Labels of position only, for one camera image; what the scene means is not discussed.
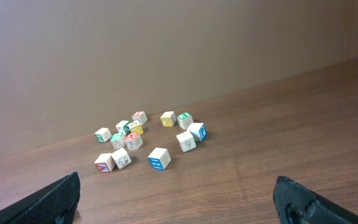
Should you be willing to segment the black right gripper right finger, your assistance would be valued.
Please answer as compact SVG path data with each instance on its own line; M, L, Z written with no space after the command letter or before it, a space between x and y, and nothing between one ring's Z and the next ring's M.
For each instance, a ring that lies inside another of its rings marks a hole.
M283 175L277 177L273 203L281 224L358 224L358 215Z

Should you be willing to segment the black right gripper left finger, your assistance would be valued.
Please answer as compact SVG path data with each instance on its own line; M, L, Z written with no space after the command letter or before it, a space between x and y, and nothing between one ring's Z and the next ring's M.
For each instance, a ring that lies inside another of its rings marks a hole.
M80 200L77 172L0 210L0 224L72 224Z

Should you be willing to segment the blue-sided bee block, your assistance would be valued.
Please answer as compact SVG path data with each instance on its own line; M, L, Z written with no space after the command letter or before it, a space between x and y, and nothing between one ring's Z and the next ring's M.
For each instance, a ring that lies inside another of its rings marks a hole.
M165 170L171 161L166 148L156 147L148 156L149 163L153 169Z

